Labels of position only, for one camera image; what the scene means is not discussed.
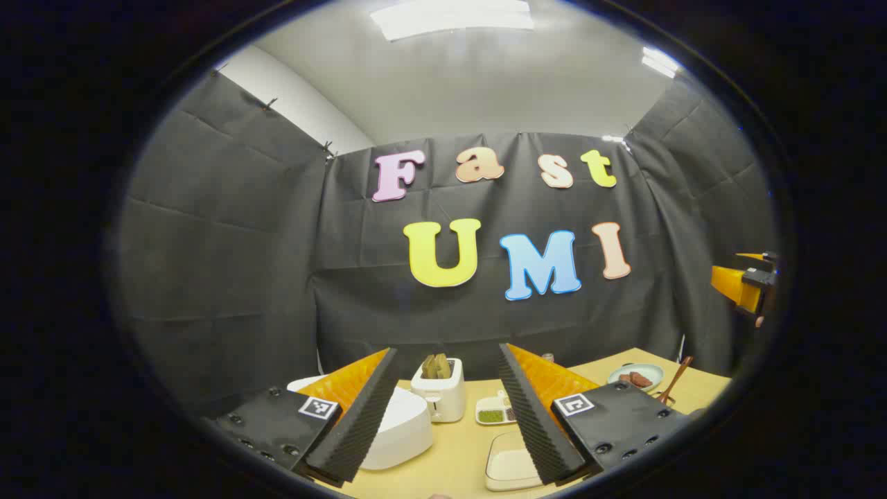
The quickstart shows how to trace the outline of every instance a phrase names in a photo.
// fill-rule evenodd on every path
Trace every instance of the green food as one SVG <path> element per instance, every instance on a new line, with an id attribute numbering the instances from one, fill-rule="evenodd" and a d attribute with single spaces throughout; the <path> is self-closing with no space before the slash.
<path id="1" fill-rule="evenodd" d="M 477 419 L 481 423 L 501 423 L 505 420 L 505 417 L 500 410 L 482 410 L 477 413 Z"/>

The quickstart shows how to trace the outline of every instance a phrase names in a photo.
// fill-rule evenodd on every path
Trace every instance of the tabletop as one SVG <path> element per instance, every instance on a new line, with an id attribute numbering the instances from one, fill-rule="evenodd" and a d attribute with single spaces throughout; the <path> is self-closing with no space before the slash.
<path id="1" fill-rule="evenodd" d="M 677 362 L 632 348 L 569 369 L 596 384 L 604 385 L 610 373 L 629 362 L 655 364 L 662 368 L 664 377 L 654 392 L 664 390 L 679 367 Z M 669 405 L 683 414 L 705 408 L 729 382 L 728 377 L 687 368 L 671 390 L 674 402 Z M 405 390 L 410 389 L 409 380 L 401 380 L 397 385 Z M 448 495 L 452 499 L 534 499 L 578 483 L 580 480 L 560 487 L 549 484 L 506 492 L 487 489 L 485 470 L 492 440 L 503 433 L 519 431 L 517 423 L 486 426 L 474 419 L 475 403 L 484 397 L 495 396 L 499 390 L 504 390 L 504 387 L 498 379 L 466 381 L 465 415 L 455 423 L 432 424 L 434 443 L 428 450 L 387 470 L 361 469 L 352 483 L 346 482 L 341 488 L 330 488 L 358 499 L 428 499 L 433 494 Z"/>

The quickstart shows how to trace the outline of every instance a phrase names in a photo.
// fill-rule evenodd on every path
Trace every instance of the meat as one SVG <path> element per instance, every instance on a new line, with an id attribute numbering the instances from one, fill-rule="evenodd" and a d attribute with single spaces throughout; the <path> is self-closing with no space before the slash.
<path id="1" fill-rule="evenodd" d="M 627 375 L 619 375 L 619 381 L 627 381 L 627 382 L 637 386 L 638 388 L 647 388 L 648 386 L 653 384 L 653 382 L 646 379 L 640 373 L 635 372 L 635 371 L 632 371 L 632 372 L 628 373 Z"/>

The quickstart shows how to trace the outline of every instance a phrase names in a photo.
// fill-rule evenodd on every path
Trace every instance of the black fabric wall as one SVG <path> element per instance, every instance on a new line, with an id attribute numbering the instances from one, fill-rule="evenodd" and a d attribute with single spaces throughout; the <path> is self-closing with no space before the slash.
<path id="1" fill-rule="evenodd" d="M 686 335 L 694 366 L 729 374 L 735 314 L 710 269 L 735 252 L 777 250 L 763 171 L 715 99 L 678 78 L 626 137 L 473 134 L 401 142 L 327 164 L 320 144 L 261 109 L 223 75 L 208 76 L 161 124 L 132 179 L 120 223 L 130 326 L 156 374 L 188 407 L 222 405 L 270 384 L 331 371 L 395 346 L 400 376 L 425 355 L 496 377 L 496 344 L 575 365 L 637 346 L 674 359 Z M 462 150 L 493 148 L 503 177 L 463 184 Z M 610 158 L 612 189 L 579 156 Z M 404 199 L 373 202 L 376 157 L 427 160 Z M 537 158 L 558 154 L 575 183 L 553 189 Z M 404 226 L 435 221 L 440 266 L 458 251 L 449 223 L 477 218 L 479 264 L 456 288 L 415 281 Z M 632 272 L 608 281 L 591 227 L 617 222 Z M 570 230 L 582 288 L 505 299 L 507 254 L 527 234 L 541 251 Z"/>
<path id="2" fill-rule="evenodd" d="M 223 75 L 147 145 L 119 224 L 130 327 L 188 408 L 318 373 L 308 282 L 326 155 Z"/>

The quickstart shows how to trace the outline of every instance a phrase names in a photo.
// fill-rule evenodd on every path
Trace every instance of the yellow letter u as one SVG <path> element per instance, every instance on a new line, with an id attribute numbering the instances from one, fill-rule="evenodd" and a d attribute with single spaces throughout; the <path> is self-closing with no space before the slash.
<path id="1" fill-rule="evenodd" d="M 459 237 L 459 264 L 453 268 L 437 266 L 435 236 L 441 232 L 436 222 L 416 222 L 404 227 L 410 240 L 410 271 L 416 281 L 432 288 L 459 286 L 477 271 L 477 239 L 480 220 L 460 218 L 450 222 L 450 230 Z"/>

